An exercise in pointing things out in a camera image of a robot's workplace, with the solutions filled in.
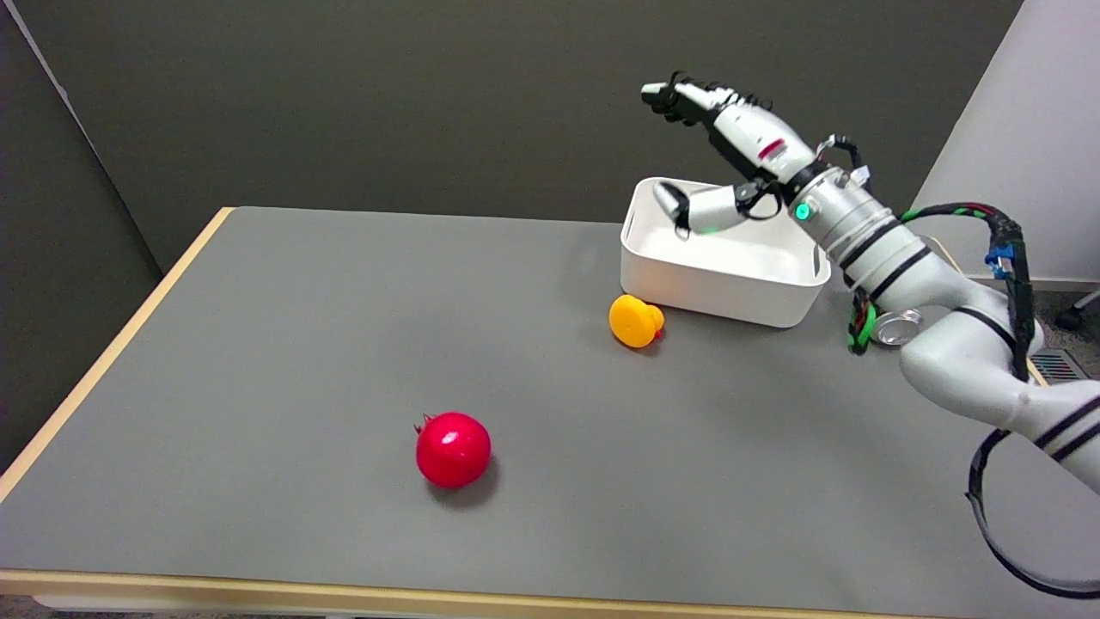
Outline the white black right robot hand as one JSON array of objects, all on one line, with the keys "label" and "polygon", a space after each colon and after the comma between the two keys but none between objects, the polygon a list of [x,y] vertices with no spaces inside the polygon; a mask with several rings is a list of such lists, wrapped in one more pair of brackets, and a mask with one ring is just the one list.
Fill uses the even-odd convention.
[{"label": "white black right robot hand", "polygon": [[754,209],[766,195],[782,209],[792,183],[817,164],[814,150],[754,93],[725,82],[704,82],[675,71],[666,82],[645,82],[641,101],[670,123],[703,126],[710,145],[745,181],[688,194],[671,181],[653,188],[680,234],[715,234],[746,222],[762,222]]}]

